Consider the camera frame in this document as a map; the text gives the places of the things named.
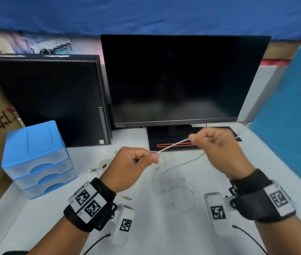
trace black desktop computer tower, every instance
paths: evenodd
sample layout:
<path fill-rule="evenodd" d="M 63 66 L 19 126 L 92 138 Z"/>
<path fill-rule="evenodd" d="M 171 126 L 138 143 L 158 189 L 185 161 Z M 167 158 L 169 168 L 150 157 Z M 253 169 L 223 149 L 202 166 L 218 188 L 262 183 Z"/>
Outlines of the black desktop computer tower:
<path fill-rule="evenodd" d="M 25 126 L 55 120 L 67 147 L 111 144 L 98 55 L 0 55 L 0 87 Z"/>

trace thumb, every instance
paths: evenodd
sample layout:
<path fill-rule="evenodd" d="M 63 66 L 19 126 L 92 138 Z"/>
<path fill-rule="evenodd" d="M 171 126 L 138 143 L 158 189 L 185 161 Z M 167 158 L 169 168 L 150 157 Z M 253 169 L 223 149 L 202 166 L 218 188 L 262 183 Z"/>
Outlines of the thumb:
<path fill-rule="evenodd" d="M 143 172 L 147 167 L 149 167 L 152 163 L 158 163 L 159 154 L 157 153 L 151 153 L 147 156 L 144 156 L 141 158 L 141 160 L 137 163 L 135 163 L 135 167 Z"/>
<path fill-rule="evenodd" d="M 203 149 L 205 152 L 207 152 L 209 149 L 211 149 L 214 145 L 212 142 L 198 136 L 197 134 L 190 134 L 188 136 L 188 138 L 190 139 L 190 141 L 193 144 L 197 145 L 199 148 Z"/>

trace monitor stand base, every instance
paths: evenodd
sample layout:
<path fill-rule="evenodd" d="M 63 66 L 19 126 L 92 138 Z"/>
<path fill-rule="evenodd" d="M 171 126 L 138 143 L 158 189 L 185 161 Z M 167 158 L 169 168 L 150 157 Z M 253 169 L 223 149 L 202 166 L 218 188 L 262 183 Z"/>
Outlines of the monitor stand base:
<path fill-rule="evenodd" d="M 191 133 L 197 133 L 203 127 L 192 127 L 190 124 L 167 125 L 167 126 L 150 126 L 147 127 L 148 143 L 150 151 L 159 151 L 181 140 L 187 139 Z M 219 127 L 228 128 L 233 132 L 237 141 L 242 141 L 238 135 L 228 126 Z M 198 150 L 189 140 L 180 143 L 178 146 L 171 147 L 165 151 L 180 150 Z"/>

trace computer monitor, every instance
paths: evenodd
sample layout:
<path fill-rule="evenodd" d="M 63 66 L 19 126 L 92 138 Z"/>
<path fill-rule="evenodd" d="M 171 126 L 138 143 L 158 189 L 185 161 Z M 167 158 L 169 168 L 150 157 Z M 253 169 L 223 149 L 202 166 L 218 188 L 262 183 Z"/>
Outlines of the computer monitor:
<path fill-rule="evenodd" d="M 115 127 L 236 121 L 270 38 L 101 35 Z"/>

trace desk surface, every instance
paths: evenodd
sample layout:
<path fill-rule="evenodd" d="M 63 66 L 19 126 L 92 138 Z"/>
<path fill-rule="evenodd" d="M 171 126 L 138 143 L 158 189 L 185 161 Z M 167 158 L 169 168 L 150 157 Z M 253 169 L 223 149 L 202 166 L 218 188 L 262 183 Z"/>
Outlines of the desk surface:
<path fill-rule="evenodd" d="M 251 130 L 240 123 L 214 123 L 208 126 L 230 126 L 243 140 L 239 142 L 250 162 L 260 168 L 271 179 L 278 181 L 289 193 L 296 204 L 297 215 L 301 219 L 301 180 L 289 169 L 268 146 Z M 0 244 L 0 255 L 9 250 L 31 249 L 62 217 L 68 198 L 87 180 L 96 175 L 88 173 L 88 168 L 95 168 L 98 163 L 113 156 L 114 151 L 122 146 L 148 149 L 145 128 L 122 129 L 113 131 L 113 144 L 105 146 L 69 148 L 78 178 L 35 200 L 29 200 L 18 218 Z M 201 150 L 166 152 L 167 165 L 170 168 L 198 157 Z M 204 193 L 219 191 L 229 195 L 227 178 L 212 167 L 206 156 L 170 171 L 174 179 L 184 177 L 195 187 L 196 204 L 192 212 L 182 213 L 170 209 L 174 203 L 189 207 L 184 199 L 187 193 L 179 189 L 170 195 L 158 194 L 154 187 L 157 171 L 150 167 L 144 171 L 137 183 L 124 191 L 133 200 L 125 201 L 117 196 L 117 204 L 124 203 L 135 209 L 136 216 L 131 228 L 129 240 L 124 247 L 111 246 L 108 240 L 97 244 L 89 254 L 259 254 L 260 248 L 241 231 L 234 231 L 227 238 L 214 235 L 208 218 Z M 232 223 L 243 228 L 262 244 L 253 222 L 242 218 L 237 212 L 231 213 Z M 108 233 L 107 225 L 101 232 L 93 231 L 82 251 L 84 253 L 100 236 Z"/>

